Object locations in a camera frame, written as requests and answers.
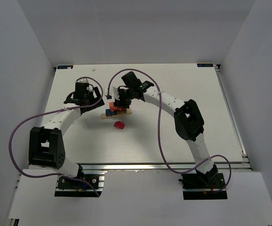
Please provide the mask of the natural wood block hotel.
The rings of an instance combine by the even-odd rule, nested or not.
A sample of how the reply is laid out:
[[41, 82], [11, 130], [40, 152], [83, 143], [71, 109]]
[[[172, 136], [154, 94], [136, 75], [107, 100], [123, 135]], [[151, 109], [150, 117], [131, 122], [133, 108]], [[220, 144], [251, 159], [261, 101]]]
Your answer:
[[132, 114], [132, 110], [131, 109], [127, 109], [127, 113], [123, 114], [123, 115], [129, 115], [129, 114]]

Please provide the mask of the blue wood block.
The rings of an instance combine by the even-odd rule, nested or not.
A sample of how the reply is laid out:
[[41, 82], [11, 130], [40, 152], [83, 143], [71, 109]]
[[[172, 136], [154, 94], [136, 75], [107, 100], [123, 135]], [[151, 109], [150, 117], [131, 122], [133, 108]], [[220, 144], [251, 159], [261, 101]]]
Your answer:
[[109, 117], [109, 116], [117, 115], [117, 112], [116, 111], [111, 111], [111, 109], [106, 109], [105, 114], [106, 114], [107, 117]]

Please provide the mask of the orange arch block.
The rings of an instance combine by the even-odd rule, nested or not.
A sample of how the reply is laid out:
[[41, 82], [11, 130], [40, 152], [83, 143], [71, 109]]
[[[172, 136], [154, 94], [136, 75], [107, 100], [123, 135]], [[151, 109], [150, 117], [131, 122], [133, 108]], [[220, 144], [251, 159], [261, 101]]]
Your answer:
[[110, 107], [110, 110], [111, 110], [112, 113], [113, 112], [121, 112], [122, 108], [117, 107], [117, 106], [112, 106], [112, 107]]

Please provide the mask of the red roof block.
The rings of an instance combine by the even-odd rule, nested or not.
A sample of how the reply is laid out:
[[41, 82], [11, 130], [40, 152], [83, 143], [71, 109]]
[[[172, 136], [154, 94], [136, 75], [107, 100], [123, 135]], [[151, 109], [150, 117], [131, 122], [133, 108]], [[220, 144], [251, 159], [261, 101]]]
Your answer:
[[116, 121], [114, 123], [114, 127], [117, 128], [117, 129], [124, 129], [125, 124], [123, 122], [121, 122], [121, 121]]

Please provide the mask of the brown wood block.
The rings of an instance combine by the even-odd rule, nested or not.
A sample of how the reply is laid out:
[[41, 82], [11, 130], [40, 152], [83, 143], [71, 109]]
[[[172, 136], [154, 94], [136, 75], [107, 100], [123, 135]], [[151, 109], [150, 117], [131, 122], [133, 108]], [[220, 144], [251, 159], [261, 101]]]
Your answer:
[[127, 113], [126, 109], [121, 109], [121, 110], [118, 110], [118, 112], [117, 112], [118, 115], [123, 115], [123, 114], [126, 114], [126, 113]]

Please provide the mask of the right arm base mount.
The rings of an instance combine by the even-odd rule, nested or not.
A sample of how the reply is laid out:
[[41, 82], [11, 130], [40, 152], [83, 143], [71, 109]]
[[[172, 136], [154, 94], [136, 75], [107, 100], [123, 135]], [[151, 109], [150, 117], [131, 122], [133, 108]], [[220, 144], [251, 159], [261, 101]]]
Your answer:
[[178, 179], [182, 185], [183, 199], [187, 201], [198, 200], [227, 200], [225, 180], [222, 173], [218, 173], [209, 184], [201, 180], [197, 174], [182, 174]]

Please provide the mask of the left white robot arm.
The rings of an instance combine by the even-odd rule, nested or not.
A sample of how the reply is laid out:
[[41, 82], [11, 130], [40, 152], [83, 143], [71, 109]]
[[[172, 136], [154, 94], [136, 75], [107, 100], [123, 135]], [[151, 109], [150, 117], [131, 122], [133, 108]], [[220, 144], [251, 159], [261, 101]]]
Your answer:
[[75, 91], [66, 97], [62, 111], [43, 126], [31, 129], [29, 163], [52, 169], [67, 177], [80, 176], [80, 166], [66, 157], [63, 135], [83, 113], [104, 104], [98, 87], [90, 84], [88, 79], [77, 81]]

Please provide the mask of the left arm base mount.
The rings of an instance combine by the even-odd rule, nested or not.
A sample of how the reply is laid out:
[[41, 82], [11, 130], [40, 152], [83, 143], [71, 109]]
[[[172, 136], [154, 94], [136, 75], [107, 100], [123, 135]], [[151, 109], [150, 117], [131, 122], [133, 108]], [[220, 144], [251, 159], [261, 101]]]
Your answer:
[[[83, 180], [87, 181], [101, 195], [104, 186], [105, 173], [86, 173]], [[84, 182], [59, 177], [56, 184], [55, 197], [94, 197], [98, 198], [93, 189]]]

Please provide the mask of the small natural wood block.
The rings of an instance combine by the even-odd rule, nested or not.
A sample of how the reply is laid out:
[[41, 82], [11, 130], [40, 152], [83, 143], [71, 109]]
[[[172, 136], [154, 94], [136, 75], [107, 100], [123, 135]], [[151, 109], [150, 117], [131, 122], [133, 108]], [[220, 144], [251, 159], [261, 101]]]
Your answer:
[[110, 119], [110, 118], [112, 118], [111, 115], [106, 115], [105, 113], [101, 114], [101, 119]]

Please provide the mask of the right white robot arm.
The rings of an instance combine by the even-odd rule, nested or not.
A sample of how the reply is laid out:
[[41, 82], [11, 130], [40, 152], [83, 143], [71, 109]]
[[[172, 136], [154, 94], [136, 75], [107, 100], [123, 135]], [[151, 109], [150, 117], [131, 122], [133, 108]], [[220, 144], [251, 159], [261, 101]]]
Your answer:
[[115, 99], [115, 106], [129, 108], [133, 99], [142, 100], [165, 111], [174, 118], [175, 131], [186, 141], [195, 161], [199, 180], [208, 185], [218, 173], [204, 139], [204, 120], [197, 103], [190, 99], [182, 101], [162, 92], [157, 83], [150, 79], [141, 82], [131, 70], [121, 77], [125, 88], [114, 88], [108, 92]]

